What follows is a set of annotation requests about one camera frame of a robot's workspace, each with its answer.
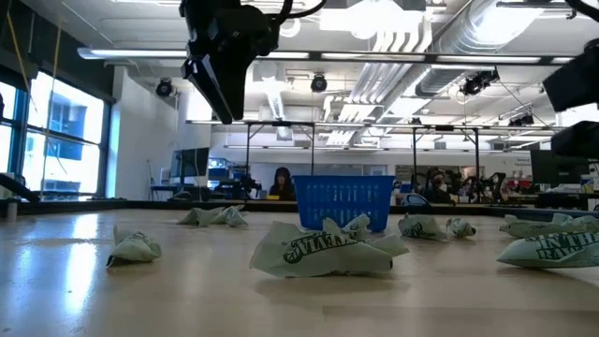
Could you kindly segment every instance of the glass window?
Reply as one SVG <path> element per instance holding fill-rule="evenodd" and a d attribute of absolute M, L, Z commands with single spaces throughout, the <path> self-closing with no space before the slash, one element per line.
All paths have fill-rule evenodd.
<path fill-rule="evenodd" d="M 12 129 L 10 127 L 0 125 L 0 172 L 8 172 L 11 133 Z"/>
<path fill-rule="evenodd" d="M 39 73 L 31 86 L 28 124 L 99 143 L 102 137 L 104 102 Z"/>
<path fill-rule="evenodd" d="M 44 151 L 45 136 L 27 133 L 22 175 L 34 191 L 41 189 L 46 160 L 45 191 L 95 193 L 100 151 L 97 146 L 50 137 Z"/>
<path fill-rule="evenodd" d="M 14 118 L 15 96 L 17 95 L 17 89 L 8 84 L 0 82 L 0 94 L 2 94 L 2 98 L 4 99 L 4 118 Z"/>

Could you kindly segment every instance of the plastic basket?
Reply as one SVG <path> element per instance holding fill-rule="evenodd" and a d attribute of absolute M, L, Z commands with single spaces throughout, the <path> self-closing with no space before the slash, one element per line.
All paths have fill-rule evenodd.
<path fill-rule="evenodd" d="M 322 220 L 331 218 L 345 226 L 365 213 L 369 229 L 387 227 L 394 176 L 294 176 L 301 225 L 322 230 Z"/>

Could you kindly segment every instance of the crumpled bag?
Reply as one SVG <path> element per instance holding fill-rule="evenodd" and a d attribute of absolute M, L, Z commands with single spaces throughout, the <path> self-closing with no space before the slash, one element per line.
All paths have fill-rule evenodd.
<path fill-rule="evenodd" d="M 107 266 L 150 262 L 162 256 L 160 245 L 140 231 L 112 229 L 115 247 L 110 253 Z"/>
<path fill-rule="evenodd" d="M 344 235 L 346 238 L 360 241 L 364 240 L 368 233 L 368 225 L 371 223 L 371 219 L 366 214 L 361 214 L 349 223 L 345 227 L 341 228 L 331 218 L 325 218 L 322 222 L 322 229 L 330 234 Z"/>
<path fill-rule="evenodd" d="M 574 219 L 570 215 L 555 213 L 551 222 L 520 220 L 514 215 L 506 215 L 505 222 L 506 225 L 499 230 L 519 239 L 573 231 L 599 231 L 599 220 L 591 215 Z"/>
<path fill-rule="evenodd" d="M 245 220 L 243 220 L 243 217 L 247 215 L 248 212 L 241 212 L 242 209 L 243 205 L 227 207 L 224 211 L 212 219 L 212 224 L 227 224 L 230 227 L 247 227 L 247 223 Z"/>
<path fill-rule="evenodd" d="M 599 235 L 569 232 L 516 240 L 504 249 L 497 261 L 525 268 L 599 266 Z"/>
<path fill-rule="evenodd" d="M 434 216 L 406 214 L 398 224 L 403 236 L 415 239 L 446 240 L 447 235 L 441 231 Z"/>
<path fill-rule="evenodd" d="M 189 213 L 184 217 L 184 219 L 180 220 L 178 224 L 207 227 L 221 212 L 223 212 L 224 209 L 224 207 L 217 207 L 211 210 L 195 208 L 189 211 Z"/>
<path fill-rule="evenodd" d="M 391 270 L 393 257 L 408 251 L 397 235 L 366 243 L 274 222 L 256 247 L 250 268 L 277 277 L 363 274 Z"/>
<path fill-rule="evenodd" d="M 446 228 L 458 239 L 474 236 L 476 234 L 476 228 L 470 226 L 470 223 L 464 219 L 451 218 L 447 220 Z"/>
<path fill-rule="evenodd" d="M 231 206 L 228 208 L 218 207 L 211 210 L 203 210 L 195 208 L 189 211 L 183 220 L 179 221 L 180 225 L 197 225 L 198 227 L 207 227 L 210 224 L 224 225 L 231 227 L 247 227 L 247 222 L 243 217 L 248 212 L 240 212 L 243 205 Z"/>

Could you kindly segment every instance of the computer monitor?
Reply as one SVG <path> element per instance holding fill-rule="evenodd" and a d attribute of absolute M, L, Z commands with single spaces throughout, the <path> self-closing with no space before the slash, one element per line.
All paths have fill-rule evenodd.
<path fill-rule="evenodd" d="M 209 151 L 210 148 L 175 151 L 172 155 L 170 177 L 180 178 L 180 183 L 184 184 L 185 177 L 205 176 Z"/>
<path fill-rule="evenodd" d="M 580 183 L 589 174 L 589 160 L 553 154 L 550 150 L 531 150 L 534 183 Z"/>

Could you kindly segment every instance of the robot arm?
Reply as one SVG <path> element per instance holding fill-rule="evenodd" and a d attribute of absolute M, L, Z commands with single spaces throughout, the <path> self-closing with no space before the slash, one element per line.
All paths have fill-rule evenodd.
<path fill-rule="evenodd" d="M 204 95 L 221 122 L 242 119 L 247 67 L 279 47 L 285 20 L 312 15 L 326 3 L 292 14 L 293 0 L 285 0 L 280 13 L 264 14 L 241 0 L 182 0 L 179 12 L 189 31 L 183 77 Z"/>

